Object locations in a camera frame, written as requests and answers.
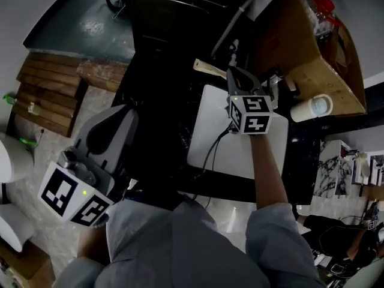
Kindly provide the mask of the person's right forearm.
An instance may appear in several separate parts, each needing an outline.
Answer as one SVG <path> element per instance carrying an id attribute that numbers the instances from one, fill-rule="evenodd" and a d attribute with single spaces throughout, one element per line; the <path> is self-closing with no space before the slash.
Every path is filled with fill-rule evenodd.
<path id="1" fill-rule="evenodd" d="M 257 209 L 287 203 L 286 190 L 268 142 L 263 135 L 250 136 Z"/>

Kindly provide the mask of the person's left forearm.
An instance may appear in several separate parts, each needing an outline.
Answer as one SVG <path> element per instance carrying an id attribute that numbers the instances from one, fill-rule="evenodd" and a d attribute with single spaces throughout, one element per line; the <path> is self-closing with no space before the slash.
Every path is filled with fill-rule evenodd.
<path id="1" fill-rule="evenodd" d="M 81 231 L 77 258 L 81 257 L 94 260 L 104 266 L 110 263 L 105 225 Z"/>

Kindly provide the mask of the wooden step platform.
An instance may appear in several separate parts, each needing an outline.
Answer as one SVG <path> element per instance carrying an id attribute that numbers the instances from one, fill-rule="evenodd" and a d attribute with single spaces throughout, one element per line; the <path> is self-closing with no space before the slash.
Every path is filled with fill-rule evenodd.
<path id="1" fill-rule="evenodd" d="M 71 137 L 88 88 L 77 74 L 81 61 L 70 56 L 30 53 L 17 76 L 20 86 L 12 111 L 56 134 Z M 30 102 L 40 106 L 38 116 L 28 112 Z"/>

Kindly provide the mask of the large brown cardboard box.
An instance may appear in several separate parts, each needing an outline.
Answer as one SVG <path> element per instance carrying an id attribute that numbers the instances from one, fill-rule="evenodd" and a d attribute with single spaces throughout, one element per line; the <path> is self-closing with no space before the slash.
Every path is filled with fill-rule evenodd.
<path id="1" fill-rule="evenodd" d="M 326 94 L 333 101 L 332 115 L 366 112 L 358 53 L 343 24 L 319 42 L 304 0 L 273 0 L 257 17 L 255 26 L 248 69 L 256 77 L 278 68 L 298 92 L 296 99 Z"/>

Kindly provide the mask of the red plastic bag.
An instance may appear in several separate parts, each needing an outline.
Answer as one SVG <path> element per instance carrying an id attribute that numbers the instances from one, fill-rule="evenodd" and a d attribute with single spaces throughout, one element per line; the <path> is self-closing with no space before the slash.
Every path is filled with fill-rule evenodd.
<path id="1" fill-rule="evenodd" d="M 335 26 L 341 26 L 341 21 L 335 16 L 335 5 L 331 0 L 313 0 L 317 11 L 325 17 L 325 20 Z"/>

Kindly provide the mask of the white shelf rack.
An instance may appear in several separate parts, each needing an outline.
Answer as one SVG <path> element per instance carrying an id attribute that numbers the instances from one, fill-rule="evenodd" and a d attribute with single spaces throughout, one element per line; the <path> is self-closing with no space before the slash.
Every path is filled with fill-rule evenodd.
<path id="1" fill-rule="evenodd" d="M 352 184 L 384 185 L 384 150 L 357 154 L 353 162 Z"/>

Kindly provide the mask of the white marble pattern cabinet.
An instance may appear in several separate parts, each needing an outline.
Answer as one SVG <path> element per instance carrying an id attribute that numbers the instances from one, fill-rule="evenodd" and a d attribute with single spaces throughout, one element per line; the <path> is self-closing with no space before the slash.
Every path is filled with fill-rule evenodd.
<path id="1" fill-rule="evenodd" d="M 313 196 L 331 199 L 350 194 L 353 160 L 349 151 L 341 140 L 322 143 Z"/>

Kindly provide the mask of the black marble vanity counter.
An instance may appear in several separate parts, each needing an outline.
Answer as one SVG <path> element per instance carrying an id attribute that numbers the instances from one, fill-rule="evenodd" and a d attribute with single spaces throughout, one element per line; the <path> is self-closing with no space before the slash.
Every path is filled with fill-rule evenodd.
<path id="1" fill-rule="evenodd" d="M 126 104 L 139 113 L 133 145 L 124 164 L 150 188 L 179 190 L 213 198 L 256 202 L 254 181 L 187 164 L 187 152 L 204 83 L 223 88 L 223 79 L 192 70 L 194 56 L 136 52 L 112 106 Z M 288 201 L 310 205 L 316 180 L 320 138 L 316 122 L 288 119 L 282 179 Z"/>

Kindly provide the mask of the white round trash bin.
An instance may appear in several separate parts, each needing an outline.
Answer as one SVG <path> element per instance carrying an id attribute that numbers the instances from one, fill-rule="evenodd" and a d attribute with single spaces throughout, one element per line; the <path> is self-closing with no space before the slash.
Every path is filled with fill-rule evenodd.
<path id="1" fill-rule="evenodd" d="M 34 168 L 34 159 L 26 145 L 0 133 L 0 183 L 16 182 L 28 177 Z"/>

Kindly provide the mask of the white sink basin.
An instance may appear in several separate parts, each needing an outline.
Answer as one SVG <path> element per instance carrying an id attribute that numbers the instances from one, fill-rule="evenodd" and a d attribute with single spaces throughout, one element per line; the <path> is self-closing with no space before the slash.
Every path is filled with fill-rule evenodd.
<path id="1" fill-rule="evenodd" d="M 227 134 L 210 151 L 217 137 L 229 126 L 225 110 L 227 91 L 205 85 L 187 156 L 187 163 L 219 173 L 253 179 L 253 161 L 250 137 Z"/>

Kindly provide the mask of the white cup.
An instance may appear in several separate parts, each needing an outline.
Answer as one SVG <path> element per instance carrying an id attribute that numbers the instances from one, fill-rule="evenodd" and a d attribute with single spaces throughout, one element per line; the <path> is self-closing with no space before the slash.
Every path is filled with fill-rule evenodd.
<path id="1" fill-rule="evenodd" d="M 290 110 L 290 115 L 294 122 L 303 122 L 328 116 L 332 110 L 333 102 L 331 97 L 326 94 L 319 94 L 293 106 Z"/>

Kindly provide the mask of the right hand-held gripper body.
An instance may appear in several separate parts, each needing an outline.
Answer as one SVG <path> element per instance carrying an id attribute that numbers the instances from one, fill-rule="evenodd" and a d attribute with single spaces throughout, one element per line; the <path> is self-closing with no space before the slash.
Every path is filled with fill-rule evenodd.
<path id="1" fill-rule="evenodd" d="M 270 96 L 229 97 L 229 117 L 240 134 L 266 134 L 273 114 Z"/>

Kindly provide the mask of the chrome faucet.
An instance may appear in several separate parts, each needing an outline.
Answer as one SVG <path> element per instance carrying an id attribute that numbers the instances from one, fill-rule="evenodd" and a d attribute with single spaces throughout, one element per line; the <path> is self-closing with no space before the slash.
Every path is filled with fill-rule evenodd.
<path id="1" fill-rule="evenodd" d="M 238 47 L 239 47 L 239 40 L 235 39 L 229 47 L 229 53 L 230 53 L 229 66 L 230 67 L 237 66 Z"/>

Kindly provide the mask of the low brown cardboard box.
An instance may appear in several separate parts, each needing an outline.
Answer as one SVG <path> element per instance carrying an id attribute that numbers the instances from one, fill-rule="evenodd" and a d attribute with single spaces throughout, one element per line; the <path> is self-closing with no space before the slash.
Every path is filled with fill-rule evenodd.
<path id="1" fill-rule="evenodd" d="M 55 281 L 50 256 L 31 241 L 17 252 L 0 241 L 0 287 L 52 288 Z"/>

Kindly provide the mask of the grey drain pipe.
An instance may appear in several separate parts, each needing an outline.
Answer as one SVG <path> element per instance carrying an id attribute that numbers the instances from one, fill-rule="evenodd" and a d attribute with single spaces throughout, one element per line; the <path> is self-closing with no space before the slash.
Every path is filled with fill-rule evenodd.
<path id="1" fill-rule="evenodd" d="M 219 47 L 221 46 L 221 44 L 223 43 L 223 41 L 226 39 L 226 37 L 228 36 L 228 34 L 230 33 L 230 31 L 232 30 L 232 28 L 234 27 L 235 23 L 237 22 L 237 20 L 240 18 L 241 14 L 250 6 L 250 4 L 253 2 L 253 0 L 246 0 L 242 5 L 240 5 L 236 11 L 236 13 L 234 14 L 234 16 L 232 17 L 232 19 L 230 20 L 229 24 L 227 25 L 226 29 L 224 30 L 223 34 L 221 35 L 221 37 L 218 39 L 217 43 L 215 44 L 215 46 L 213 47 L 212 51 L 211 51 L 211 54 L 210 54 L 210 57 L 211 58 L 215 58 L 215 55 L 216 55 L 216 52 L 217 50 L 219 49 Z"/>

